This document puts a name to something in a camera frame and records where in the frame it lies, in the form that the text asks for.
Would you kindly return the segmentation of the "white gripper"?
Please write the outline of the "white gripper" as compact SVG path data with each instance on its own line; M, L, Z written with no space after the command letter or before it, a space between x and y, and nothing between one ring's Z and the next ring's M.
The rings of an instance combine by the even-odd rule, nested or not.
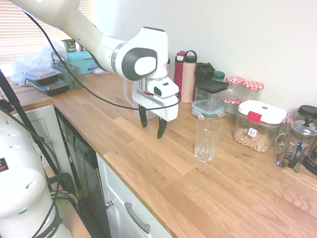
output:
M173 95L167 98L161 98L157 95L149 96L139 88L139 83L132 85L132 99L139 105L139 117L143 128L147 127L148 120L146 116L146 109L159 116L157 138L162 138L167 121L172 121L178 115L178 98Z

